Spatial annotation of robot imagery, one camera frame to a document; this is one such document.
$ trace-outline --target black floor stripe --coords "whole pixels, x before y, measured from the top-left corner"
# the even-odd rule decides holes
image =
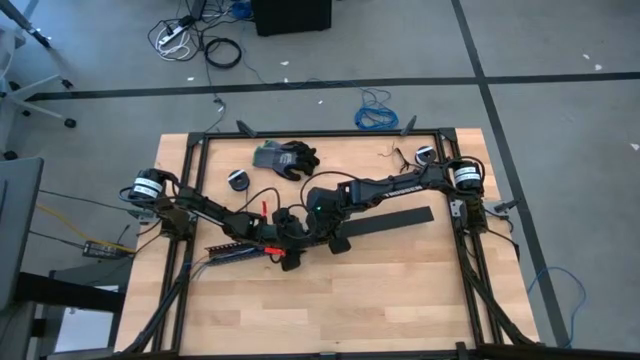
[[[498,144],[498,150],[500,152],[500,156],[502,157],[502,162],[507,174],[509,186],[511,187],[514,198],[521,199],[520,203],[518,204],[518,214],[520,215],[520,220],[522,222],[522,229],[527,240],[533,267],[536,273],[539,273],[547,266],[547,264],[544,260],[542,248],[540,247],[540,242],[538,240],[538,234],[536,233],[535,226],[533,225],[533,218],[531,216],[531,212],[529,211],[527,199],[524,196],[520,178],[518,177],[518,171],[516,170],[515,162],[513,161],[513,156],[511,155],[511,150],[509,149],[509,144],[507,143],[507,138],[504,133],[504,129],[502,128],[500,118],[498,116],[498,110],[496,109],[496,105],[493,101],[493,96],[491,96],[489,84],[484,76],[482,64],[480,63],[480,57],[478,56],[478,51],[473,42],[471,31],[469,30],[469,24],[467,23],[464,11],[462,10],[460,0],[451,0],[451,4],[453,5],[454,11],[456,13],[456,18],[458,19],[458,24],[460,26],[460,31],[462,32],[462,38],[467,48],[467,52],[469,53],[469,59],[471,60],[473,72],[479,80],[478,86],[480,87],[480,94],[482,96],[482,100],[484,101],[487,115],[489,116],[491,130],[493,130],[493,134]],[[549,316],[551,329],[556,339],[556,343],[558,346],[564,346],[569,342],[569,337],[567,335],[567,328],[565,327],[564,320],[562,318],[560,306],[558,305],[558,299],[556,298],[553,284],[551,283],[551,278],[548,276],[548,274],[545,273],[540,277],[539,284],[542,298],[544,299],[545,307],[547,309],[547,315]]]
[[[487,76],[486,82],[489,84],[544,84],[638,79],[640,79],[640,72],[619,72],[602,74]]]
[[[565,74],[565,75],[524,75],[524,76],[487,76],[485,83],[493,84],[545,84],[545,83],[571,83],[589,81],[616,81],[616,80],[640,80],[640,72],[618,72],[603,74]],[[170,96],[170,95],[198,95],[198,94],[230,94],[260,91],[286,91],[307,89],[337,89],[353,88],[352,82],[361,87],[385,87],[385,86],[446,86],[446,85],[479,85],[480,81],[475,77],[433,77],[433,78],[393,78],[393,79],[363,79],[363,80],[335,80],[340,84],[328,85],[322,82],[309,82],[305,84],[246,84],[246,85],[221,85],[221,86],[187,86],[170,88],[148,89],[121,89],[121,90],[96,90],[96,91],[69,91],[38,93],[28,101],[40,100],[73,100],[73,99],[108,99],[124,97],[145,96]]]
[[[190,86],[152,89],[123,89],[101,91],[70,91],[57,93],[38,93],[29,101],[39,100],[69,100],[69,99],[103,99],[118,97],[167,96],[167,95],[195,95],[195,94],[229,94],[259,91],[289,91],[307,89],[339,89],[360,87],[385,86],[433,86],[433,85],[475,85],[474,77],[447,78],[394,78],[394,79],[363,79],[363,80],[330,80],[325,82],[291,82],[287,84],[247,84],[221,86]]]

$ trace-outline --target desk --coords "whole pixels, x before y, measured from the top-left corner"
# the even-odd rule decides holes
[[[457,129],[463,155],[486,166],[485,200],[500,199],[480,129]],[[397,158],[384,158],[395,143],[405,155],[428,137],[304,138],[318,149],[316,171],[339,170],[379,179],[397,174]],[[164,135],[154,166],[182,173],[187,135]],[[243,168],[251,178],[250,194],[275,186],[283,206],[298,203],[301,183],[251,166],[255,147],[264,139],[215,139],[209,144],[203,194],[234,209],[245,194],[232,191],[227,176]],[[194,151],[190,185],[200,151]],[[337,175],[314,179],[312,186],[335,188]],[[265,194],[269,213],[275,196]],[[354,218],[431,206],[435,221],[351,239],[348,253],[332,255],[326,247],[309,249],[301,268],[283,273],[267,258],[207,269],[189,287],[183,327],[182,355],[275,354],[453,349],[464,341],[473,347],[460,267],[444,195],[423,191],[389,199]],[[256,201],[250,211],[260,212]],[[508,234],[507,225],[489,219],[489,227]],[[139,240],[144,245],[157,232]],[[199,220],[194,261],[207,246],[230,242],[215,225]],[[482,235],[493,293],[505,312],[531,339],[537,332],[512,245],[492,234]],[[154,311],[160,294],[168,242],[156,241],[136,256],[131,272],[116,350],[129,345]],[[177,273],[181,261],[176,264]],[[478,299],[485,339],[491,341],[484,305]],[[169,311],[165,346],[170,343],[173,310]]]

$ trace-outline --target blue cable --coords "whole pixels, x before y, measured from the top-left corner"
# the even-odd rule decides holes
[[[391,100],[391,93],[387,90],[377,89],[377,88],[363,88],[360,85],[356,84],[352,80],[347,81],[324,81],[318,78],[310,78],[305,82],[299,83],[297,85],[285,83],[285,82],[277,82],[277,83],[268,83],[266,82],[258,70],[254,69],[247,63],[247,49],[244,47],[242,39],[244,37],[245,26],[242,27],[242,34],[240,35],[240,47],[244,52],[242,56],[242,63],[247,69],[253,71],[258,80],[265,85],[286,85],[292,89],[299,89],[312,81],[321,82],[327,86],[352,86],[360,89],[362,96],[362,104],[360,105],[360,109],[356,112],[353,120],[358,129],[360,130],[391,130],[395,129],[398,126],[398,115],[395,111],[388,108],[384,103]],[[386,95],[383,100],[379,100],[376,94],[382,93]]]
[[[546,268],[540,270],[540,272],[538,273],[536,278],[533,279],[533,281],[531,282],[531,285],[529,285],[529,287],[527,288],[527,294],[531,293],[531,290],[533,290],[533,286],[538,282],[538,280],[540,279],[540,276],[542,276],[542,274],[544,274],[544,273],[549,272],[549,270],[560,270],[563,273],[571,276],[571,278],[573,278],[573,280],[575,280],[575,282],[578,284],[578,286],[580,286],[580,289],[582,290],[582,299],[580,300],[578,305],[571,312],[571,324],[570,324],[570,329],[569,329],[569,342],[564,346],[565,348],[568,348],[568,347],[571,346],[571,343],[573,342],[574,324],[575,324],[576,314],[578,313],[578,310],[580,310],[582,305],[584,305],[584,303],[587,301],[587,290],[584,288],[584,285],[582,285],[582,282],[580,280],[578,280],[578,278],[575,277],[575,275],[573,275],[569,270],[563,269],[563,268],[561,268],[559,266],[549,266],[549,267],[546,267]]]

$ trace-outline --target power strip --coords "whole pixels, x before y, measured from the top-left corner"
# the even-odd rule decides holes
[[[193,25],[194,22],[195,19],[191,17],[191,15],[183,17],[182,19],[180,19],[180,21],[178,21],[178,26],[175,29],[172,29],[173,33],[171,35],[165,35],[162,39],[160,39],[160,41],[158,41],[158,44],[160,44],[160,46],[164,46],[169,41],[180,35],[183,31],[187,30],[191,25]]]

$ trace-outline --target gray glove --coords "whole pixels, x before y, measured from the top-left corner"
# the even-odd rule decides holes
[[[287,180],[299,181],[300,175],[292,170],[302,171],[308,176],[313,175],[313,169],[320,164],[315,153],[315,148],[310,148],[301,141],[280,144],[267,140],[263,146],[256,148],[253,166],[270,168]]]

